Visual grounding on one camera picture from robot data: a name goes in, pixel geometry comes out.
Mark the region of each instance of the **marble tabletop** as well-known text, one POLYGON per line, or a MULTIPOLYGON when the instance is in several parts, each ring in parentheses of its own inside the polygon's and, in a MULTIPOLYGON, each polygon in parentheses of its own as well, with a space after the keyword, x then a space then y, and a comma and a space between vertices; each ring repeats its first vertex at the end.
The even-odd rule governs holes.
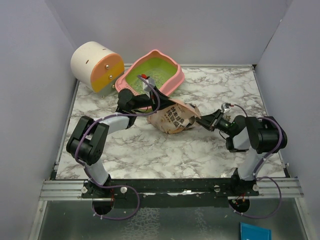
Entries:
MULTIPOLYGON (((197 105, 202 115, 220 109, 222 103, 244 107, 249 116, 266 115, 251 68, 184 68, 185 81, 170 96, 197 105)), ((78 120, 108 116, 116 110, 117 94, 99 98, 80 83, 69 119, 56 179, 86 179, 84 169, 66 151, 78 120)), ((231 120, 242 115, 233 107, 231 120)), ((134 126, 108 135, 102 154, 103 165, 114 179, 228 178, 244 162, 246 153, 230 153, 216 130, 196 126, 177 134, 165 134, 146 117, 134 126)), ((258 176, 284 177, 278 154, 265 163, 258 176)))

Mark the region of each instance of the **crumpled bag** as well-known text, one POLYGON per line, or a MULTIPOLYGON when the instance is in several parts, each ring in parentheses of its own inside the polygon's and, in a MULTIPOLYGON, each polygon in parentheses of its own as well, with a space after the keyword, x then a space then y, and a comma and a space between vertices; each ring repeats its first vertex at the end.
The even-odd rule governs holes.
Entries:
POLYGON ((197 106, 185 104, 176 99, 175 102, 162 110, 147 117, 147 122, 166 134, 177 134, 191 128, 195 124, 195 117, 201 118, 197 106))

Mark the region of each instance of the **white wall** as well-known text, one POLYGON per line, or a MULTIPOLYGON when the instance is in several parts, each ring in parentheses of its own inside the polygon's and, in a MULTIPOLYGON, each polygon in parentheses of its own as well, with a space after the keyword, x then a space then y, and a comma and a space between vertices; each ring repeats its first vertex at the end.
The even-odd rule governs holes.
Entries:
POLYGON ((259 61, 258 85, 283 126, 282 151, 298 176, 320 237, 320 1, 293 0, 259 61))
POLYGON ((46 0, 77 47, 133 63, 159 49, 180 64, 256 64, 291 0, 46 0))
POLYGON ((28 238, 58 152, 73 48, 43 0, 0 7, 0 235, 28 238))

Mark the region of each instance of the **purple cable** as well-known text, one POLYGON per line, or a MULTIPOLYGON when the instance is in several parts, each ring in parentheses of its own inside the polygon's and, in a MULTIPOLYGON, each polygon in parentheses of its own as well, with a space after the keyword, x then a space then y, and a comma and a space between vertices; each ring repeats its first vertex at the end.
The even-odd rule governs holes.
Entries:
POLYGON ((260 166, 263 164, 264 162, 264 159, 266 159, 267 157, 269 157, 271 154, 273 154, 279 147, 280 147, 280 144, 282 142, 282 139, 283 139, 283 135, 282 135, 282 130, 279 126, 278 123, 276 123, 274 120, 270 119, 270 118, 267 118, 267 117, 259 117, 259 119, 264 119, 264 120, 267 120, 271 123, 273 123, 276 128, 278 129, 278 132, 279 132, 279 140, 278 140, 278 143, 277 145, 270 151, 268 152, 266 155, 263 156, 263 158, 259 161, 259 163, 257 164, 257 166, 254 168, 253 170, 253 174, 254 174, 254 178, 258 181, 261 181, 262 179, 270 179, 275 185, 276 185, 276 188, 278 189, 279 191, 279 203, 278 203, 278 206, 276 207, 276 209, 266 215, 266 216, 253 216, 253 215, 247 215, 247 214, 244 214, 244 213, 241 213, 241 212, 238 212, 236 210, 234 210, 234 212, 238 215, 241 215, 241 216, 244 216, 244 217, 247 217, 247 218, 250 218, 250 219, 266 219, 266 218, 270 218, 272 217, 273 215, 275 215, 277 213, 277 211, 280 209, 280 206, 281 206, 281 203, 282 203, 282 193, 281 193, 281 189, 278 185, 278 183, 273 180, 271 177, 269 176, 263 176, 263 177, 259 177, 258 179, 256 178, 256 173, 257 173, 257 170, 260 168, 260 166))
POLYGON ((82 165, 84 167, 84 172, 86 173, 86 175, 89 177, 90 181, 93 182, 95 185, 97 185, 98 187, 102 188, 102 189, 114 189, 114 188, 121 188, 121 187, 125 187, 125 188, 129 188, 131 190, 134 191, 134 193, 136 194, 137 196, 137 206, 135 208, 135 210, 133 211, 133 213, 129 214, 128 216, 125 216, 125 217, 108 217, 108 216, 104 216, 104 215, 99 215, 95 212, 94 210, 94 207, 92 205, 92 210, 94 211, 94 213, 99 216, 99 217, 102 217, 104 219, 110 219, 110 220, 125 220, 125 219, 129 219, 131 218, 133 215, 135 215, 138 210, 139 210, 139 207, 140 207, 140 198, 139 198, 139 194, 137 192, 137 190, 135 190, 133 187, 131 186, 127 186, 127 185, 114 185, 114 186, 103 186, 103 185, 100 185, 99 183, 97 183, 93 178, 92 176, 90 175, 90 173, 88 173, 87 169, 86 169, 86 165, 85 163, 80 160, 78 158, 78 154, 79 154, 79 150, 80 150, 80 146, 84 143, 85 139, 86 139, 86 136, 90 133, 91 129, 99 122, 103 121, 103 120, 106 120, 106 119, 110 119, 110 118, 114 118, 114 117, 146 117, 146 116, 150 116, 154 113, 156 113, 159 108, 160 108, 160 97, 158 95, 158 93, 156 92, 156 90, 154 90, 154 87, 151 86, 142 76, 138 75, 137 76, 141 81, 143 81, 154 93, 157 101, 158 101, 158 104, 157 104, 157 107, 154 111, 152 112, 148 112, 148 113, 141 113, 141 114, 126 114, 126 113, 116 113, 116 114, 112 114, 112 115, 109 115, 109 116, 105 116, 105 117, 102 117, 102 118, 99 118, 98 120, 94 121, 89 127, 88 129, 85 131, 85 133, 83 134, 76 150, 75 150, 75 153, 74 153, 74 159, 77 163, 79 163, 80 165, 82 165))

